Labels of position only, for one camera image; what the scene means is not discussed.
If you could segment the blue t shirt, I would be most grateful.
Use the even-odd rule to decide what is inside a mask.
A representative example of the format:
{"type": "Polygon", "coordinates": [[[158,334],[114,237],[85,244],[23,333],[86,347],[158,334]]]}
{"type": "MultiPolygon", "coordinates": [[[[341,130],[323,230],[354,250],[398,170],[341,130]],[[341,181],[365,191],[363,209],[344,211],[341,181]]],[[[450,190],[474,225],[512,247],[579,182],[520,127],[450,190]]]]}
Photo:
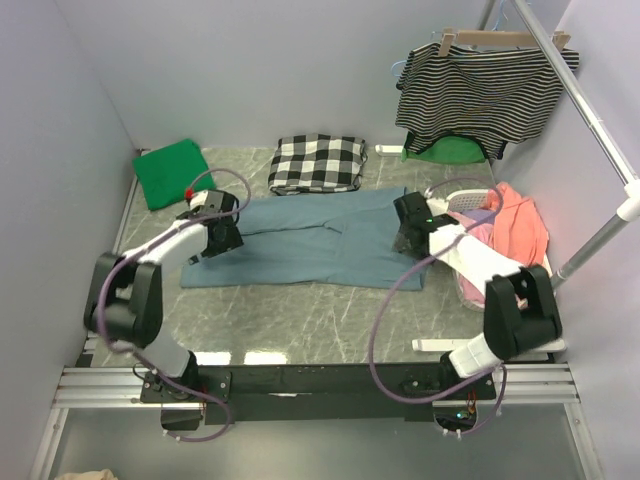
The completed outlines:
{"type": "Polygon", "coordinates": [[[404,187],[254,199],[242,246],[182,269],[184,288],[324,283],[389,289],[413,265],[393,243],[404,187]]]}

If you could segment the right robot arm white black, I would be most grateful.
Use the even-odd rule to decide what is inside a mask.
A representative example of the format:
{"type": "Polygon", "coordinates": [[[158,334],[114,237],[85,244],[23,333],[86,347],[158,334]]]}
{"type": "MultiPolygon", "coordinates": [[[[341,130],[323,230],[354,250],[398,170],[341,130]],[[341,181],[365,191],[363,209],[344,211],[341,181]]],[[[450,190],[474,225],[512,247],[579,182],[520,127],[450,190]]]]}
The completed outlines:
{"type": "Polygon", "coordinates": [[[437,259],[483,292],[483,330],[442,355],[439,382],[451,387],[499,363],[556,342],[562,324],[548,271],[525,266],[476,238],[462,218],[421,193],[394,201],[400,226],[394,250],[437,259]]]}

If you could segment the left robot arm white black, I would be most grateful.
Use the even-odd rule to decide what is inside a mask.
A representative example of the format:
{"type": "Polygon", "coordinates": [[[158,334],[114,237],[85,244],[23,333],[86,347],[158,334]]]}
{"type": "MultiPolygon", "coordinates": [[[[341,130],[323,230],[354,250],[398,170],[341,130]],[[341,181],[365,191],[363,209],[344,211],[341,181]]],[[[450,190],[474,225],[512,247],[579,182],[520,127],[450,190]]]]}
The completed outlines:
{"type": "Polygon", "coordinates": [[[84,326],[98,334],[98,302],[104,300],[109,340],[140,351],[174,383],[201,388],[195,354],[162,326],[163,280],[187,263],[213,258],[243,245],[237,223],[240,202],[231,193],[203,190],[186,194],[188,209],[163,233],[123,254],[104,253],[96,261],[84,311],[84,326]]]}

